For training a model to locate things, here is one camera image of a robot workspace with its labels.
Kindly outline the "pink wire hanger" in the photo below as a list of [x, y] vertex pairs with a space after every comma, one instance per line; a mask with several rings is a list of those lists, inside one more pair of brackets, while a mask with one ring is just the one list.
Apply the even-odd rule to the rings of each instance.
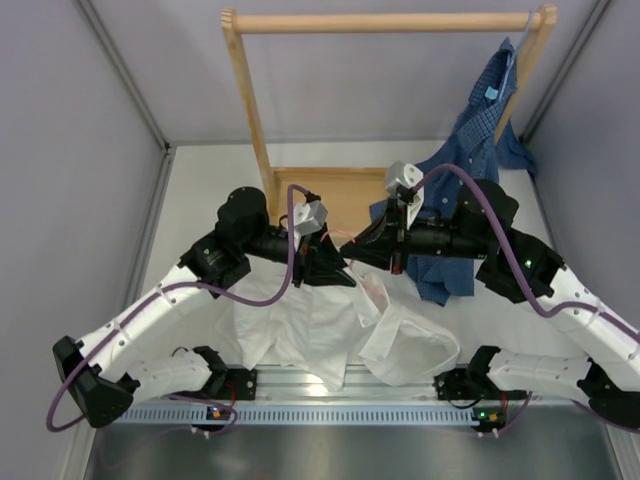
[[[327, 237], [340, 237], [346, 240], [346, 243], [355, 243], [355, 237], [351, 235], [349, 232], [337, 230], [337, 229], [329, 229], [325, 233], [322, 234], [321, 239], [324, 240]], [[349, 270], [349, 274], [359, 283], [360, 287], [367, 293], [367, 295], [371, 299], [375, 299], [376, 301], [386, 302], [385, 293], [382, 289], [376, 286], [374, 283], [369, 282], [363, 276], [357, 274], [354, 271], [354, 260], [351, 259], [347, 266]]]

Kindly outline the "white shirt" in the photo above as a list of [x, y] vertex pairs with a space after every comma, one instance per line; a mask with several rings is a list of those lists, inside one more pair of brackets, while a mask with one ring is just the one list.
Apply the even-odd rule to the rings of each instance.
[[383, 290], [386, 302], [354, 288], [291, 287], [275, 304], [220, 309], [211, 344], [230, 362], [293, 366], [318, 376], [329, 389], [342, 384], [350, 363], [364, 365], [390, 386], [418, 383], [455, 367], [461, 346], [439, 325], [405, 274], [361, 263], [354, 271]]

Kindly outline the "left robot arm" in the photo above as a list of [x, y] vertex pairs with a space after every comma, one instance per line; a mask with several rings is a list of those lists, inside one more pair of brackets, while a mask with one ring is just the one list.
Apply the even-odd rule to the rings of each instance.
[[[53, 348], [62, 382], [82, 419], [100, 429], [148, 399], [187, 393], [213, 399], [226, 386], [226, 367], [209, 347], [144, 364], [144, 349], [192, 311], [220, 297], [266, 308], [290, 286], [344, 286], [355, 281], [332, 243], [320, 196], [299, 186], [287, 189], [286, 226], [273, 225], [265, 194], [234, 190], [218, 209], [214, 229], [197, 240], [169, 272], [126, 310], [79, 339], [65, 336]], [[279, 289], [255, 300], [232, 292], [258, 257], [285, 265]]]

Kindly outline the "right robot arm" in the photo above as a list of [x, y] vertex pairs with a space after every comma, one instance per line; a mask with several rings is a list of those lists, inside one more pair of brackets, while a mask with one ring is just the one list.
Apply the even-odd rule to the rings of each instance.
[[478, 396], [529, 391], [568, 399], [629, 431], [639, 429], [639, 332], [593, 294], [542, 240], [512, 228], [518, 203], [497, 184], [461, 188], [452, 218], [410, 220], [409, 189], [389, 199], [384, 213], [343, 256], [398, 274], [411, 255], [478, 259], [476, 278], [514, 304], [529, 305], [583, 354], [554, 357], [481, 346], [465, 384]]

